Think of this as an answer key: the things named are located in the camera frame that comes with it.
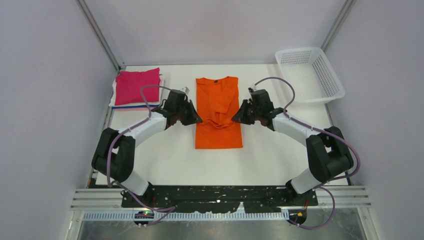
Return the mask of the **orange t shirt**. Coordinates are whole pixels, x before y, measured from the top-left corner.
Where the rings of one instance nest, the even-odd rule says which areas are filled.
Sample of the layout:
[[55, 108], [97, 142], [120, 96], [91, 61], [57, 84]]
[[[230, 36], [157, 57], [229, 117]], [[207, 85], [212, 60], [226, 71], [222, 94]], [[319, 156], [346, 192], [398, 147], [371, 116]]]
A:
[[196, 79], [196, 107], [202, 122], [196, 125], [195, 148], [243, 147], [241, 125], [232, 120], [239, 110], [239, 78]]

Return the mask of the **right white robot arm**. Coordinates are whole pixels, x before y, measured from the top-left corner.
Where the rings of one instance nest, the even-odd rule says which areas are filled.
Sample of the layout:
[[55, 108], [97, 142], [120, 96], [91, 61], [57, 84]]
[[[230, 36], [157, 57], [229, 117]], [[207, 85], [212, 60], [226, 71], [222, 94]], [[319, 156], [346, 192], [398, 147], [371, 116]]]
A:
[[285, 198], [291, 205], [299, 205], [306, 192], [324, 184], [354, 166], [348, 146], [343, 143], [339, 128], [314, 130], [289, 117], [282, 108], [275, 108], [266, 90], [249, 89], [250, 99], [242, 101], [232, 121], [244, 125], [255, 122], [273, 132], [289, 136], [306, 148], [308, 167], [285, 184]]

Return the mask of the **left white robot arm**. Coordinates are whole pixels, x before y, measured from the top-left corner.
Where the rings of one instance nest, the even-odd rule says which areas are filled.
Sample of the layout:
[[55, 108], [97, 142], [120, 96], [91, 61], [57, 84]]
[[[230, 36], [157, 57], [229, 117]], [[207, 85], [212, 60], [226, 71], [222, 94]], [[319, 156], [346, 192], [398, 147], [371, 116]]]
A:
[[176, 122], [184, 126], [202, 122], [186, 88], [170, 90], [164, 103], [153, 108], [144, 120], [120, 130], [104, 129], [91, 161], [92, 168], [105, 175], [109, 184], [121, 184], [134, 193], [134, 200], [141, 207], [148, 207], [154, 199], [148, 190], [152, 185], [134, 170], [135, 150]]

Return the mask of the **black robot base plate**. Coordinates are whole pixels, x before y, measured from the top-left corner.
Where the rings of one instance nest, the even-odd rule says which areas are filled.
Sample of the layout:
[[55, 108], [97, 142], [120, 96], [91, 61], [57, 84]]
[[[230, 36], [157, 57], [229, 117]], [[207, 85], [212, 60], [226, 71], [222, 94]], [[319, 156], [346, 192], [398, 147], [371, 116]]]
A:
[[314, 207], [314, 191], [296, 194], [285, 186], [200, 186], [154, 185], [138, 199], [151, 208], [174, 207], [176, 213], [234, 213], [243, 207], [246, 213], [277, 213], [281, 207]]

